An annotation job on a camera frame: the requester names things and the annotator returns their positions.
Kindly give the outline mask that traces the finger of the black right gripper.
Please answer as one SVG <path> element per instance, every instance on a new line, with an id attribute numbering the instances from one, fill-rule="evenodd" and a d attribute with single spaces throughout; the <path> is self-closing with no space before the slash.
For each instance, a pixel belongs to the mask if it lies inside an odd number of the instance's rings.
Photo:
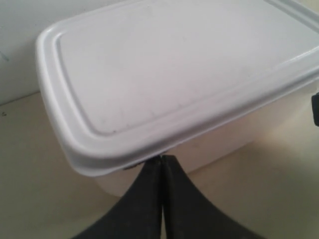
<path id="1" fill-rule="evenodd" d="M 313 112 L 313 119 L 314 124 L 319 126 L 319 93 L 316 93 L 311 98 L 312 101 L 312 112 Z"/>

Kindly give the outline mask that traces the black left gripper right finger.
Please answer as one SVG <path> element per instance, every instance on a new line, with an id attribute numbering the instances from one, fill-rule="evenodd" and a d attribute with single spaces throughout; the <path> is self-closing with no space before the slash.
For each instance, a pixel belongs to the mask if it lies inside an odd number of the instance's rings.
<path id="1" fill-rule="evenodd" d="M 257 239 L 214 206 L 192 183 L 177 158 L 161 158 L 163 212 L 168 239 Z"/>

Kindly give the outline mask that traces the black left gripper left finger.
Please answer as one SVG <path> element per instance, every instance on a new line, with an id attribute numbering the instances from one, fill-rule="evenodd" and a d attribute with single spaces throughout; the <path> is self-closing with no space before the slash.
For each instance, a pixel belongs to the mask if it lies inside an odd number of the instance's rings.
<path id="1" fill-rule="evenodd" d="M 75 239 L 159 239 L 161 236 L 161 162 L 145 162 L 121 199 Z"/>

